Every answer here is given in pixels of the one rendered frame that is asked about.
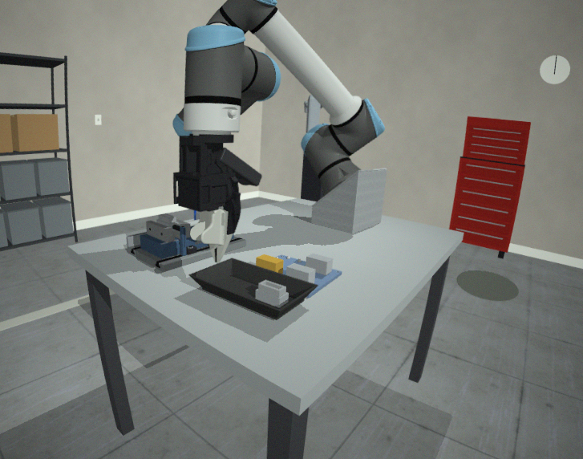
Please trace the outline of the yellow rectangular block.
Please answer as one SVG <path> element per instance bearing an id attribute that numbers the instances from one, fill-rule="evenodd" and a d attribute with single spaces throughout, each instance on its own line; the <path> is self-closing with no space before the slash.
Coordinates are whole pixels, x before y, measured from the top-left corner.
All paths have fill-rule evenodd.
<path id="1" fill-rule="evenodd" d="M 266 254 L 256 258 L 256 266 L 265 268 L 267 270 L 272 270 L 280 274 L 283 274 L 283 262 L 284 260 L 280 258 L 271 257 Z"/>

